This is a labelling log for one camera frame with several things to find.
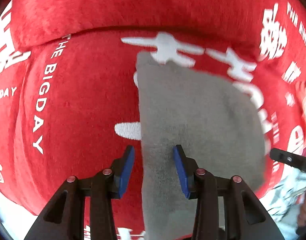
folded gray cloth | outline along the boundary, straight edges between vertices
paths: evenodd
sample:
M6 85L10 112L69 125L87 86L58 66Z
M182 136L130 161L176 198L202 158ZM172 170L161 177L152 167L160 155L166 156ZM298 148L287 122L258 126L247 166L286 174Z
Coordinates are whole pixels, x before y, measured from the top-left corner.
M264 136L254 105L231 83L206 73L137 57L146 239L192 233L196 201L181 192L172 147L215 176L240 175L252 189L262 183ZM223 206L220 207L223 224Z

red blanket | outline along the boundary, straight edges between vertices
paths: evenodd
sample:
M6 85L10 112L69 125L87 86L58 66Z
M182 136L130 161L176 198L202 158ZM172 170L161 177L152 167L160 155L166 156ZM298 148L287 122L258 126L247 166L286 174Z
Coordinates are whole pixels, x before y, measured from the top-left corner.
M39 214L69 175L93 176L132 144L129 188L113 210L118 228L144 230L135 74L143 49L159 63L230 80L258 109L266 153L302 154L306 11L298 0L13 0L0 18L5 196ZM287 175L266 158L258 197Z

white surface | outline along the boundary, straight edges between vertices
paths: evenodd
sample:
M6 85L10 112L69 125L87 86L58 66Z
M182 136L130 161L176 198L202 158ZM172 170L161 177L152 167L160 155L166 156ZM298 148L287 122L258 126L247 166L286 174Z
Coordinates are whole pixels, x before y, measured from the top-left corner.
M36 218L0 193L0 219L14 240L23 240Z

red cloth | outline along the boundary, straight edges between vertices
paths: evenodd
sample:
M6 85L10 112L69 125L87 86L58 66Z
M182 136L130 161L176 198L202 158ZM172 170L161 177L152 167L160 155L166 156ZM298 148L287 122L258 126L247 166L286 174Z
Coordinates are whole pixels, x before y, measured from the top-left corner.
M258 62L263 13L274 11L276 3L273 22L281 26L281 39L285 30L287 44L281 55L273 52ZM291 10L298 16L296 26ZM240 90L260 90L264 102L259 111L266 111L264 119L271 125L265 134L268 146L302 153L302 106L296 100L287 104L285 98L296 94L287 73L292 62L301 70L296 81L306 80L306 44L299 33L300 22L306 30L306 11L298 0L13 0L10 12L11 22L3 30L9 27L14 49L1 44L0 53L6 49L31 54L0 71L0 191L33 214L39 214L69 175L93 176L132 144L136 161L128 191L113 202L113 211L117 227L135 234L144 230L140 141L122 138L114 130L117 123L139 121L133 75L143 46L123 43L124 37L154 38L165 31L180 42L218 53L231 48L241 59L256 63L253 70L242 69L253 77L245 81L229 74L232 67L210 57L208 50L185 54L196 61L196 71L239 82L235 85ZM61 38L69 33L75 34ZM261 93L255 104L260 104ZM273 165L266 157L258 197L283 173L283 164Z

metal pin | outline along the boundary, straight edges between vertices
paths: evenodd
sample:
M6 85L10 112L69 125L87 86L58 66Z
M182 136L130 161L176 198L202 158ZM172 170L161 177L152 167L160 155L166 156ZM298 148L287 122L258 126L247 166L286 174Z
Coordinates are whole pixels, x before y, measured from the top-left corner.
M242 181L242 178L240 176L234 176L233 181L236 183L240 183Z
M198 175L204 175L204 174L206 173L206 170L204 170L204 169L202 169L202 168L198 168L198 169L196 170L196 173L197 173Z
M71 176L69 176L69 177L66 179L66 181L67 181L67 182L74 182L75 179L76 179L75 176L71 175Z
M104 175L110 175L112 173L111 169L104 169L102 172Z

